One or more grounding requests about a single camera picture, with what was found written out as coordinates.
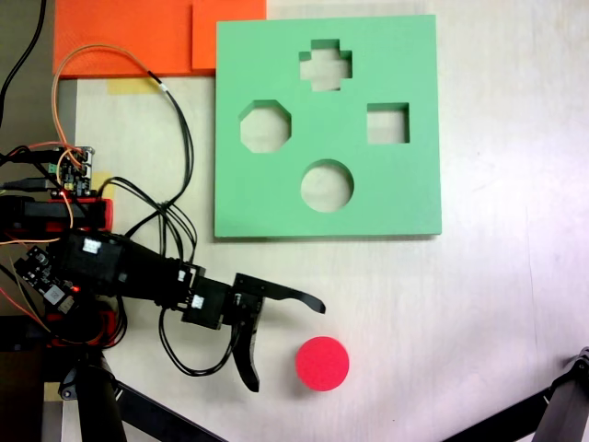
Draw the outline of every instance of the orange foam block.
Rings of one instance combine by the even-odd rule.
[[[194,0],[192,7],[192,70],[214,75],[217,22],[266,19],[266,0]]]
[[[265,17],[265,0],[55,0],[53,72],[75,48],[109,43],[133,52],[159,76],[212,75],[216,21]],[[73,58],[63,76],[144,72],[124,55],[95,50]]]

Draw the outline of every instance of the green shape sorter board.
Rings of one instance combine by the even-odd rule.
[[[352,62],[339,90],[315,91],[313,49]],[[214,233],[220,237],[439,234],[442,230],[435,17],[221,22],[217,35]],[[259,105],[291,121],[272,153],[241,141]],[[367,112],[403,110],[404,142],[369,143]],[[322,213],[301,196],[313,165],[343,165],[350,201]]]

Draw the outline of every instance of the table surface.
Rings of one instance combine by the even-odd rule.
[[[147,301],[127,301],[128,334],[107,358],[117,378],[230,441],[441,440],[546,387],[588,344],[589,3],[309,2],[269,0],[269,17],[437,16],[444,233],[214,240],[214,81],[167,79],[195,140],[179,205],[199,230],[197,263],[226,283],[241,272],[297,287],[327,314],[266,303],[258,394],[233,363],[208,378],[182,375]],[[97,149],[97,169],[160,201],[179,187],[178,122],[160,95],[111,95],[106,80],[79,81],[75,129],[77,144]],[[117,232],[149,213],[123,192],[116,198]],[[156,249],[156,224],[136,238]],[[216,362],[229,338],[179,314],[167,315],[167,328],[196,367]],[[341,340],[351,358],[346,381],[327,393],[295,375],[296,350],[318,335]],[[73,407],[68,441],[79,433]]]

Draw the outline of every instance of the white label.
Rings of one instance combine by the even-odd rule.
[[[204,298],[199,297],[198,295],[194,295],[194,298],[192,299],[192,308],[201,309],[202,303],[204,303]]]
[[[67,314],[68,311],[70,311],[70,308],[73,306],[74,304],[74,299],[72,297],[67,297],[64,302],[62,302],[59,307],[57,308],[58,310],[60,310],[62,313]]]
[[[64,295],[65,293],[62,291],[61,288],[59,288],[57,285],[52,285],[52,288],[47,290],[44,296],[45,299],[47,299],[49,302],[55,305],[62,300],[62,297],[64,297]]]
[[[82,248],[82,250],[96,255],[100,250],[101,245],[102,243],[100,241],[95,241],[94,239],[90,238],[84,238],[84,247]]]

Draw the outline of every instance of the circuit board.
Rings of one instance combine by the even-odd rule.
[[[52,275],[49,255],[44,250],[33,247],[26,260],[15,262],[15,269],[22,279],[43,295],[47,303],[63,314],[69,313],[75,305],[76,287]]]
[[[91,197],[95,195],[92,190],[92,158],[95,150],[89,146],[80,146],[82,152],[75,152],[74,157],[80,162],[79,169],[72,163],[69,156],[65,156],[60,165],[59,177],[64,188],[77,198]],[[49,173],[57,175],[57,164],[50,163]],[[52,198],[58,198],[57,190],[51,191]]]

